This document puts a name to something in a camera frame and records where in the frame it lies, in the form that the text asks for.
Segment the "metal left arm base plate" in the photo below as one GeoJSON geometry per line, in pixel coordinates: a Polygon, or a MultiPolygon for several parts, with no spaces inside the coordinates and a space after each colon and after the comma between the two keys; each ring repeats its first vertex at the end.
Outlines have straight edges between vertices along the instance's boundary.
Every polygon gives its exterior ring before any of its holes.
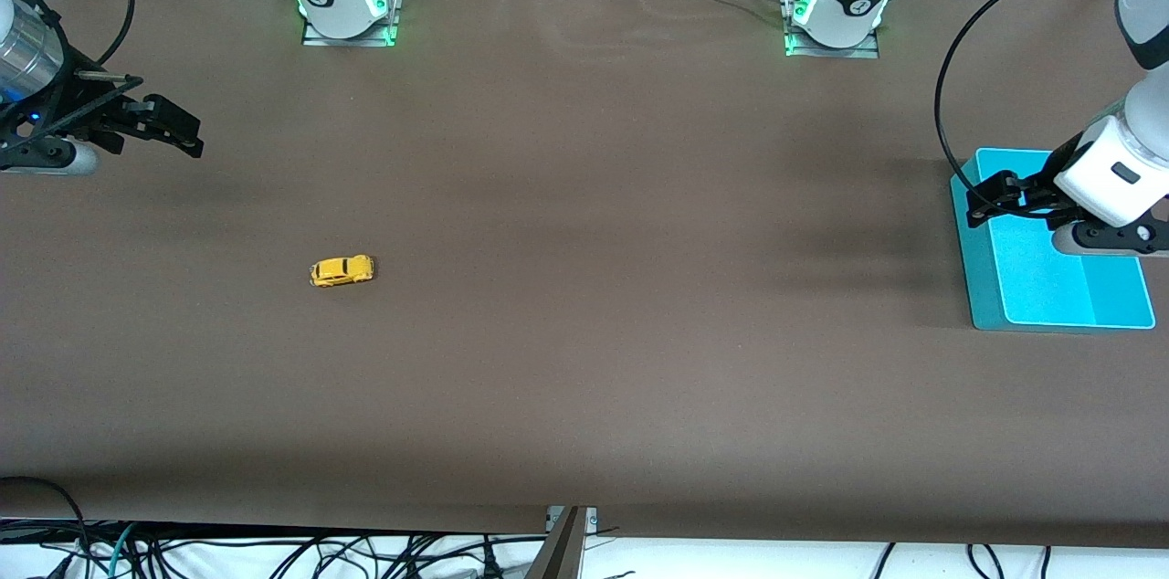
{"type": "Polygon", "coordinates": [[[805,58],[879,58],[878,26],[880,15],[869,25],[869,33],[862,42],[852,47],[830,47],[811,37],[804,26],[797,23],[797,18],[812,11],[818,0],[784,0],[781,13],[784,18],[786,55],[805,56],[805,58]]]}

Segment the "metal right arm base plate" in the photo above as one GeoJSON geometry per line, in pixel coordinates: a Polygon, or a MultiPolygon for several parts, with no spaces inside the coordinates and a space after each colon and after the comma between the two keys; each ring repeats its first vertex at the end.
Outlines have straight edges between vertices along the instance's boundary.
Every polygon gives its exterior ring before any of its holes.
{"type": "Polygon", "coordinates": [[[298,0],[298,13],[303,18],[300,43],[313,47],[393,47],[397,43],[404,0],[347,0],[343,13],[343,30],[355,29],[358,22],[368,22],[362,30],[350,37],[328,37],[313,25],[306,5],[298,0]]]}

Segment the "small metal edge bracket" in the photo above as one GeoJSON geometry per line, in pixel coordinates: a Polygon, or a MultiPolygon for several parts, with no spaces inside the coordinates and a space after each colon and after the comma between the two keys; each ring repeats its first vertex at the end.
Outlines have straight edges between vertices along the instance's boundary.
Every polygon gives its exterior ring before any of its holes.
{"type": "MultiPolygon", "coordinates": [[[[544,532],[551,533],[566,510],[567,506],[563,505],[548,506],[546,513],[544,513],[544,532]]],[[[597,535],[600,528],[597,509],[594,506],[584,506],[582,512],[584,513],[584,516],[582,516],[584,517],[584,536],[597,535]]]]}

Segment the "dark metal profile beam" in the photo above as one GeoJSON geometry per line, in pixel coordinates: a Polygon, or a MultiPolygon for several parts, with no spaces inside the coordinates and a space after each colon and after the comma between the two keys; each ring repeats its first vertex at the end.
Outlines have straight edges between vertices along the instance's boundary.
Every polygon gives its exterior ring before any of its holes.
{"type": "Polygon", "coordinates": [[[580,579],[584,554],[584,506],[567,506],[556,526],[544,537],[523,579],[580,579]]]}

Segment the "yellow beetle toy car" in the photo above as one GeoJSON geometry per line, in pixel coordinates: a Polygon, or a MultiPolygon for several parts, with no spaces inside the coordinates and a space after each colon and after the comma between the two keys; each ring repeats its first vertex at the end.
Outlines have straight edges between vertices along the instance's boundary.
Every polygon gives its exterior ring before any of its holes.
{"type": "Polygon", "coordinates": [[[321,259],[310,269],[313,287],[351,285],[374,280],[374,259],[366,254],[321,259]]]}

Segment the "turquoise plastic bin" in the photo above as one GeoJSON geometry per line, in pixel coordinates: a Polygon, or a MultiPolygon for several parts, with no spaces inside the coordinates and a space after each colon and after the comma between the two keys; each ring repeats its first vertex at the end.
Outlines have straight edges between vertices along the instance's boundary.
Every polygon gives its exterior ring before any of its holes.
{"type": "Polygon", "coordinates": [[[1036,218],[969,226],[964,185],[952,178],[949,187],[975,328],[1084,335],[1155,328],[1139,259],[1060,253],[1036,218]]]}

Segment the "brown table cover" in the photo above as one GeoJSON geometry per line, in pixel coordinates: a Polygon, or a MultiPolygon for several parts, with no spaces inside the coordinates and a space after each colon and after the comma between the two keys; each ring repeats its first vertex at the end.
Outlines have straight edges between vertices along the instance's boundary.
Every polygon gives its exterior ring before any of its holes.
{"type": "Polygon", "coordinates": [[[768,0],[138,0],[110,66],[202,122],[0,175],[0,475],[101,521],[1169,547],[1149,331],[974,329],[932,89],[768,0]],[[313,287],[366,254],[368,282],[313,287]]]}

